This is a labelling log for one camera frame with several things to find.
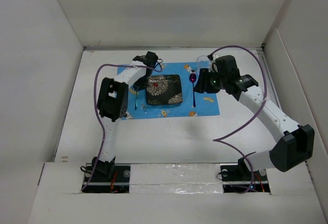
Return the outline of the iridescent metal fork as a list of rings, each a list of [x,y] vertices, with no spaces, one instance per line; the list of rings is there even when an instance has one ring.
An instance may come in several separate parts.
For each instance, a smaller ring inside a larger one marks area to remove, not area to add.
[[[138,87],[135,87],[135,110],[138,108]]]

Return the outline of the purple metal spoon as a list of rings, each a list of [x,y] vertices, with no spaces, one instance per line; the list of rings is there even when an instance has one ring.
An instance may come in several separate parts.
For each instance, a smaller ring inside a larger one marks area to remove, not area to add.
[[[189,76],[189,81],[192,83],[192,86],[193,86],[193,91],[192,92],[193,92],[193,107],[194,108],[196,107],[195,91],[194,91],[196,80],[197,80],[196,73],[195,72],[191,72],[190,73],[190,76]]]

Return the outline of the clear plastic cup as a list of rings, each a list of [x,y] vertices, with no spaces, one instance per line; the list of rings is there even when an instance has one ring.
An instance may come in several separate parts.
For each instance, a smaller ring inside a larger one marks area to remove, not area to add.
[[[198,75],[200,74],[201,69],[207,69],[209,72],[211,71],[211,59],[207,55],[197,57],[196,65],[196,73]]]

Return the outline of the black floral square plate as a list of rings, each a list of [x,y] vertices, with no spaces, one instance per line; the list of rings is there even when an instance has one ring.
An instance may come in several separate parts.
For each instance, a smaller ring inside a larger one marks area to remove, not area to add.
[[[148,105],[179,105],[183,101],[180,76],[153,75],[148,77],[146,102]]]

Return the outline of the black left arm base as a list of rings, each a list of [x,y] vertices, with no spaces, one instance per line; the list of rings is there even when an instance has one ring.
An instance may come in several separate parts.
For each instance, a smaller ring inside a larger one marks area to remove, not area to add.
[[[84,174],[81,191],[84,193],[129,193],[130,192],[130,164],[116,164],[115,158],[110,162],[98,161],[93,175],[91,175],[96,157],[90,164],[81,166]]]

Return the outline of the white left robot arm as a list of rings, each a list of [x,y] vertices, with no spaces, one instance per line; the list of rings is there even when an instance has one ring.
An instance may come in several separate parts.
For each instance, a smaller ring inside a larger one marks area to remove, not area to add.
[[[145,86],[154,71],[161,72],[161,69],[155,69],[158,59],[154,52],[148,51],[145,55],[134,57],[128,65],[104,64],[96,72],[93,97],[96,117],[102,129],[102,141],[98,155],[92,160],[92,167],[103,181],[109,181],[114,176],[116,130],[128,109],[129,89]],[[122,68],[122,72],[113,78],[105,77],[97,91],[98,76],[104,67]]]

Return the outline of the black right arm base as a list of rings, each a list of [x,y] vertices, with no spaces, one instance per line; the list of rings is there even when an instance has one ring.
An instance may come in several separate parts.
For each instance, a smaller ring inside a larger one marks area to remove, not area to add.
[[[220,165],[220,172],[216,178],[222,182],[224,193],[243,193],[248,187],[251,193],[270,193],[269,180],[266,170],[251,172],[248,170],[245,162],[239,159],[237,163],[227,163]]]

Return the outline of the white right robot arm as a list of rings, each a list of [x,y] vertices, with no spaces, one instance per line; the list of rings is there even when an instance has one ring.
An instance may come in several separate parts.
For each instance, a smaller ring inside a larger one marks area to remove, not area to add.
[[[275,168],[286,172],[313,156],[315,131],[310,125],[300,125],[278,108],[258,82],[250,75],[241,75],[235,57],[221,56],[211,61],[209,68],[199,70],[194,91],[232,95],[246,106],[271,133],[276,145],[239,160],[237,174],[248,180],[258,170]]]

